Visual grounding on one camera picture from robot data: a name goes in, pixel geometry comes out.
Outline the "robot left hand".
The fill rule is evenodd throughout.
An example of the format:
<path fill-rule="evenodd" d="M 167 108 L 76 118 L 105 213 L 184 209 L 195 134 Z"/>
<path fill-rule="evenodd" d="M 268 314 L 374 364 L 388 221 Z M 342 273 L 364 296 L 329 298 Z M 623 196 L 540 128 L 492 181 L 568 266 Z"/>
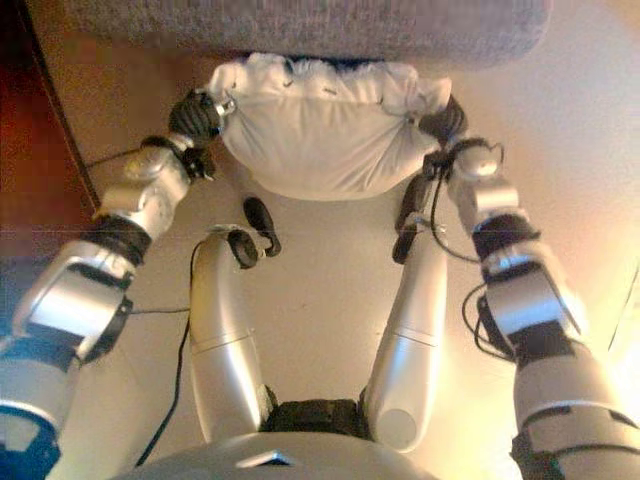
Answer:
<path fill-rule="evenodd" d="M 235 110 L 233 98 L 214 98 L 204 89 L 191 90 L 172 108 L 169 131 L 188 138 L 192 148 L 206 147 L 222 134 Z"/>

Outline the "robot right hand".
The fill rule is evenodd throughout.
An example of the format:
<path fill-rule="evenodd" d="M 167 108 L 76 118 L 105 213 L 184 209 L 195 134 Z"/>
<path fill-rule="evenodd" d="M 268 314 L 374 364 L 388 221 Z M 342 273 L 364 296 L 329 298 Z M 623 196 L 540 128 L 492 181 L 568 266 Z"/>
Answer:
<path fill-rule="evenodd" d="M 413 118 L 408 125 L 407 139 L 426 150 L 444 150 L 456 138 L 464 136 L 467 129 L 464 109 L 451 95 L 436 111 Z"/>

